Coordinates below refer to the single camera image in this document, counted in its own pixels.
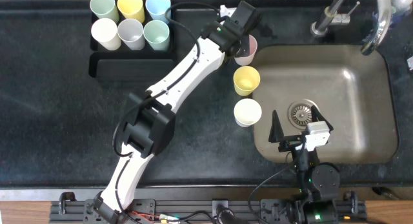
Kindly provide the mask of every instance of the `plastic cup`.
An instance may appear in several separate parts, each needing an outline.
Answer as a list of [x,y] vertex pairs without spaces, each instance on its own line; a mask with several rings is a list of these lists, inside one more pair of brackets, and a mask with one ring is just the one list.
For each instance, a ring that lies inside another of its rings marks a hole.
[[125,19],[119,23],[117,34],[131,50],[142,50],[145,47],[143,26],[135,19]]
[[169,27],[163,21],[150,21],[143,29],[143,35],[154,50],[168,50]]
[[146,0],[145,5],[153,20],[160,20],[169,24],[169,21],[165,18],[165,12],[170,7],[170,0]]
[[119,21],[115,0],[90,0],[90,9],[98,18],[109,18]]
[[254,91],[261,81],[258,71],[252,66],[242,66],[234,73],[235,91],[240,96],[248,96]]
[[249,127],[259,121],[263,111],[257,101],[242,99],[234,107],[235,121],[241,127]]
[[117,7],[126,19],[136,19],[141,23],[145,21],[142,0],[117,0]]
[[121,46],[117,35],[116,23],[109,18],[102,18],[92,25],[92,37],[108,50],[116,50]]
[[237,62],[239,66],[249,65],[254,59],[254,56],[257,52],[257,48],[258,48],[257,40],[255,39],[255,37],[250,35],[250,55],[245,56],[245,57],[236,57],[235,62]]

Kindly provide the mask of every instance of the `sink drain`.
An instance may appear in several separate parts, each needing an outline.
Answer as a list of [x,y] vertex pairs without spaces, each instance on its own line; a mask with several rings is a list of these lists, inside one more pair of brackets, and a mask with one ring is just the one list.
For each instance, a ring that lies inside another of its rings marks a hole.
[[304,130],[305,126],[312,121],[311,106],[313,105],[317,106],[308,99],[293,102],[288,108],[288,119],[291,124],[300,130]]

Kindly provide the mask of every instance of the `white cup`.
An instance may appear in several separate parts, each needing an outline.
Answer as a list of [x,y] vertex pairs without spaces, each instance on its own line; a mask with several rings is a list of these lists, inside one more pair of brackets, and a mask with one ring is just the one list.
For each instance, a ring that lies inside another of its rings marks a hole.
[[252,62],[252,60],[254,59],[254,56],[257,52],[257,48],[258,48],[257,40],[255,39],[255,37],[250,35],[250,54],[249,54],[249,56],[235,57],[235,62],[237,62],[237,64],[239,66],[249,65]]
[[119,12],[115,0],[90,0],[90,9],[98,18],[109,18],[119,21]]
[[249,127],[259,121],[263,111],[257,101],[242,99],[234,107],[235,121],[241,127]]
[[90,32],[92,37],[108,50],[116,50],[122,44],[117,35],[116,23],[109,18],[95,21]]
[[153,20],[160,20],[169,24],[169,21],[165,18],[165,12],[170,7],[170,0],[146,0],[145,6]]
[[131,50],[142,50],[145,47],[143,26],[136,19],[125,19],[119,23],[117,34]]
[[169,27],[163,21],[150,21],[143,29],[143,35],[154,50],[169,48]]

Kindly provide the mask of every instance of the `black countertop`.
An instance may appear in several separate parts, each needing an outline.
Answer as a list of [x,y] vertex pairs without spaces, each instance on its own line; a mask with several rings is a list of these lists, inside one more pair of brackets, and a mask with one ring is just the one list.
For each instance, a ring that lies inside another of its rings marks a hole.
[[[239,2],[199,1],[216,6]],[[333,27],[325,38],[315,39],[310,24],[331,0],[246,1],[263,13],[252,32],[260,49],[362,45],[376,8],[376,0],[360,0],[348,26]],[[348,11],[356,1],[347,0],[340,11]],[[118,160],[111,137],[130,89],[102,87],[88,75],[90,15],[88,0],[0,2],[0,187],[105,187],[109,182]],[[208,10],[176,12],[176,19],[195,33],[214,18]],[[413,47],[412,30],[409,16],[388,32],[378,49],[388,63],[398,151],[384,164],[338,165],[344,186],[413,184],[413,83],[405,60],[405,48]],[[176,43],[178,59],[193,46],[177,28]],[[284,167],[256,150],[252,127],[240,128],[234,121],[233,107],[241,99],[232,84],[237,67],[230,61],[188,96],[177,113],[172,142],[147,166],[140,187],[248,186]],[[144,90],[154,82],[137,87]],[[290,172],[272,182],[280,187],[295,184]]]

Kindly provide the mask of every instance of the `stainless steel sink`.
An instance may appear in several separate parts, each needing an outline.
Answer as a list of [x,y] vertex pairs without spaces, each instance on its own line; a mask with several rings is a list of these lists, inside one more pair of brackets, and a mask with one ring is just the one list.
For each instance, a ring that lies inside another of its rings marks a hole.
[[298,134],[310,121],[315,104],[332,124],[329,143],[317,149],[321,161],[383,163],[398,148],[387,66],[377,52],[360,46],[270,46],[257,53],[252,66],[261,83],[252,94],[263,115],[254,125],[259,152],[284,162],[278,143],[268,142],[272,111],[284,135]]

